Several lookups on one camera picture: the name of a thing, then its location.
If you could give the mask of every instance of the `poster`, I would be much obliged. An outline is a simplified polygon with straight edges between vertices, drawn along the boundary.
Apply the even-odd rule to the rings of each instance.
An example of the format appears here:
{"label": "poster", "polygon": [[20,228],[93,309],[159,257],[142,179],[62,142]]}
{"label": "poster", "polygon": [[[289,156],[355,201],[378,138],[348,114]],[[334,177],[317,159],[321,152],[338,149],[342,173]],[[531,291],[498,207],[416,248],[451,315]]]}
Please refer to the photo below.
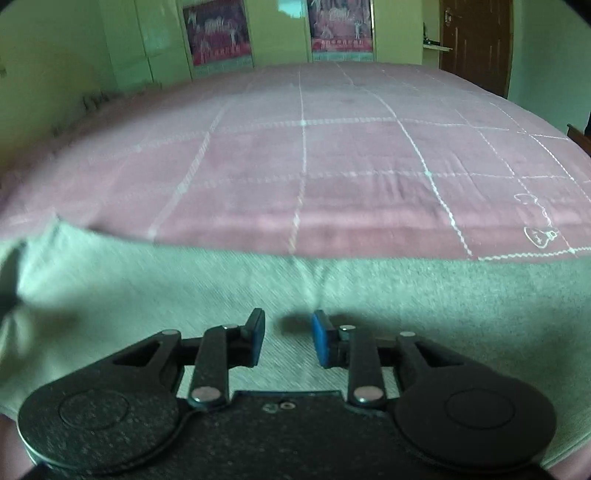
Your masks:
{"label": "poster", "polygon": [[370,0],[307,0],[312,52],[373,52]]}
{"label": "poster", "polygon": [[251,54],[242,0],[213,0],[183,8],[193,65]]}

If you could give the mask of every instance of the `brown wooden door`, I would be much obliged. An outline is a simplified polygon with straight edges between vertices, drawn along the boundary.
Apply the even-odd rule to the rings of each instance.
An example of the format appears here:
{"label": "brown wooden door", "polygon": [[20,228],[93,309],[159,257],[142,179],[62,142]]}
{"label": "brown wooden door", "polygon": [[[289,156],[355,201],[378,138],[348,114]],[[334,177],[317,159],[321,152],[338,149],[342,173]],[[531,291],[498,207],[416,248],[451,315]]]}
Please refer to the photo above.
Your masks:
{"label": "brown wooden door", "polygon": [[512,0],[441,0],[441,68],[506,96],[511,68]]}

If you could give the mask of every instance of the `black robotic gripper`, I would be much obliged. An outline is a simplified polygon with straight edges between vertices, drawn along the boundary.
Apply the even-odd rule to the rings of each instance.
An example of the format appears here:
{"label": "black robotic gripper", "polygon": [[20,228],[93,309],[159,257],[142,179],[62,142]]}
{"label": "black robotic gripper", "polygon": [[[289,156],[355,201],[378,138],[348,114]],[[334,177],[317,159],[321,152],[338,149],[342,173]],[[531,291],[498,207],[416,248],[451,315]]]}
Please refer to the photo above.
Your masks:
{"label": "black robotic gripper", "polygon": [[[244,326],[202,338],[165,330],[33,392],[18,428],[31,479],[549,480],[539,466],[556,429],[535,388],[402,332],[312,317],[321,365],[349,371],[338,391],[229,395],[228,371],[254,367],[265,334]],[[177,398],[194,365],[187,398]],[[393,367],[399,398],[387,398]]]}

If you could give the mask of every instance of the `pink bedsheet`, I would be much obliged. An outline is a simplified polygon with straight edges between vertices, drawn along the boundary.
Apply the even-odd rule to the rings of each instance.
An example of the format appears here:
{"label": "pink bedsheet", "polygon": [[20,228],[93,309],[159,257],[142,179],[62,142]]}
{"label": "pink bedsheet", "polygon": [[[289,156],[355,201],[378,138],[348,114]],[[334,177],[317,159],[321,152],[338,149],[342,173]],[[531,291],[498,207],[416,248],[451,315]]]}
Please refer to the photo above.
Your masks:
{"label": "pink bedsheet", "polygon": [[58,214],[126,238],[273,254],[591,251],[583,151],[425,67],[269,67],[148,92],[17,165],[3,183],[4,237]]}

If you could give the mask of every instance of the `gray fabric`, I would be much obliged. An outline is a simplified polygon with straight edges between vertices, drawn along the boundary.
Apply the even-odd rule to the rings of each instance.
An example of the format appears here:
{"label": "gray fabric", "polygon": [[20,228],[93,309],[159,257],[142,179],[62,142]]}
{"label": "gray fabric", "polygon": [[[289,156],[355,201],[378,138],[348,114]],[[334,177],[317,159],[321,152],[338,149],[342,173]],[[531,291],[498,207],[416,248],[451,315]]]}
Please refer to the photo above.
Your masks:
{"label": "gray fabric", "polygon": [[2,293],[20,298],[0,325],[0,408],[13,418],[35,388],[130,343],[168,328],[200,336],[254,307],[268,321],[261,364],[232,371],[234,389],[343,389],[345,371],[314,356],[308,318],[323,308],[377,336],[414,330],[538,387],[558,412],[547,465],[589,437],[591,259],[309,260],[135,244],[60,222],[0,252]]}

